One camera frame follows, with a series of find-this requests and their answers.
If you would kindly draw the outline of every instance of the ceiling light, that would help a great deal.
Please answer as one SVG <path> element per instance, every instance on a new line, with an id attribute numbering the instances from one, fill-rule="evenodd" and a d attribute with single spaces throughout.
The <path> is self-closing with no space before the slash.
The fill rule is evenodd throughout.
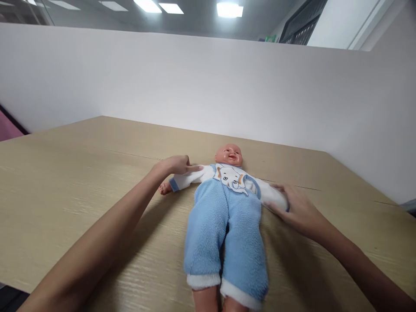
<path id="1" fill-rule="evenodd" d="M 181 8 L 176 3 L 159 3 L 159 5 L 169 14 L 183 14 Z"/>
<path id="2" fill-rule="evenodd" d="M 42 7 L 42 8 L 47 8 L 47 9 L 50 9 L 51 8 L 50 6 L 44 6 L 43 3 L 39 3 L 39 2 L 36 2 L 36 5 L 38 7 Z"/>
<path id="3" fill-rule="evenodd" d="M 147 13 L 162 13 L 162 10 L 152 0 L 134 0 Z"/>
<path id="4" fill-rule="evenodd" d="M 30 3 L 30 4 L 33 4 L 33 5 L 36 5 L 35 0 L 23 0 L 23 1 L 27 2 L 27 3 Z"/>
<path id="5" fill-rule="evenodd" d="M 68 10 L 78 10 L 78 11 L 80 11 L 79 8 L 77 8 L 76 6 L 73 6 L 69 3 L 66 3 L 65 1 L 49 0 L 49 2 L 52 2 L 53 4 L 59 5 L 60 7 L 63 7 L 63 8 L 68 9 Z"/>
<path id="6" fill-rule="evenodd" d="M 99 3 L 113 11 L 128 11 L 126 8 L 114 1 L 99 1 Z"/>
<path id="7" fill-rule="evenodd" d="M 9 7 L 14 7 L 14 4 L 3 2 L 3 1 L 0 1 L 0 5 L 6 5 L 6 6 L 9 6 Z"/>
<path id="8" fill-rule="evenodd" d="M 217 3 L 217 12 L 220 17 L 236 18 L 243 16 L 243 6 L 236 3 L 220 2 Z"/>

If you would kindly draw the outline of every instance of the doll face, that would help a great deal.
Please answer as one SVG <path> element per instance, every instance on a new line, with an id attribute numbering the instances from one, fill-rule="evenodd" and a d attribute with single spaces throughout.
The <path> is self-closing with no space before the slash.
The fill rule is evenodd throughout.
<path id="1" fill-rule="evenodd" d="M 226 144 L 220 147 L 215 154 L 215 162 L 241 167 L 243 165 L 241 149 L 235 144 Z"/>

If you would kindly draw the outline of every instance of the blue pants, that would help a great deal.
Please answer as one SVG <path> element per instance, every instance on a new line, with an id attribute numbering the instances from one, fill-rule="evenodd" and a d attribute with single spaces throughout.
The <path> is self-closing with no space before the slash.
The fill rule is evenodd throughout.
<path id="1" fill-rule="evenodd" d="M 267 294 L 266 257 L 260 235 L 261 202 L 220 181 L 203 182 L 195 192 L 185 240 L 184 269 L 195 290 L 221 283 L 221 293 L 251 309 Z M 222 282 L 220 248 L 225 238 Z"/>

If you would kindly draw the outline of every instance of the doll arm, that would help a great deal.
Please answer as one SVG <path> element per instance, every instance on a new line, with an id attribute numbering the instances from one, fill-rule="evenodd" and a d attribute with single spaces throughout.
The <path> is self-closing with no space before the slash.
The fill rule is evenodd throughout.
<path id="1" fill-rule="evenodd" d="M 261 203 L 272 202 L 276 204 L 281 210 L 288 211 L 289 204 L 287 202 L 286 196 L 276 190 L 274 187 L 270 186 L 269 183 L 264 182 L 260 179 L 255 179 L 259 185 L 261 196 Z"/>
<path id="2" fill-rule="evenodd" d="M 174 175 L 169 180 L 169 184 L 174 192 L 181 189 L 185 189 L 191 185 L 191 183 L 202 183 L 208 179 L 211 179 L 215 171 L 211 166 L 203 166 L 203 170 L 197 172 L 189 172 L 184 175 Z"/>

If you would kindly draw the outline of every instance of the white wall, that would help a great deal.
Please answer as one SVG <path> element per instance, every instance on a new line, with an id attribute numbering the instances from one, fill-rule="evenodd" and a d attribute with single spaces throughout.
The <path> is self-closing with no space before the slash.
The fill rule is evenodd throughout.
<path id="1" fill-rule="evenodd" d="M 308 46 L 348 49 L 378 2 L 379 0 L 328 0 Z"/>
<path id="2" fill-rule="evenodd" d="M 104 114 L 325 150 L 380 82 L 360 51 L 11 24 L 0 42 L 0 103 L 30 131 Z"/>
<path id="3" fill-rule="evenodd" d="M 276 29 L 270 34 L 271 36 L 276 35 L 276 40 L 282 35 L 282 31 L 283 31 L 283 28 L 285 27 L 287 20 L 291 18 L 293 14 L 295 14 L 295 12 L 302 6 L 302 4 L 305 3 L 306 0 L 292 0 L 292 1 L 293 1 L 293 7 L 286 14 L 284 19 L 280 22 L 280 24 L 277 25 Z"/>
<path id="4" fill-rule="evenodd" d="M 409 2 L 371 52 L 0 23 L 0 103 L 30 131 L 104 114 L 326 150 L 402 203 L 415 16 Z"/>
<path id="5" fill-rule="evenodd" d="M 416 198 L 416 2 L 370 52 L 388 72 L 383 98 L 366 107 L 330 154 L 398 203 Z"/>

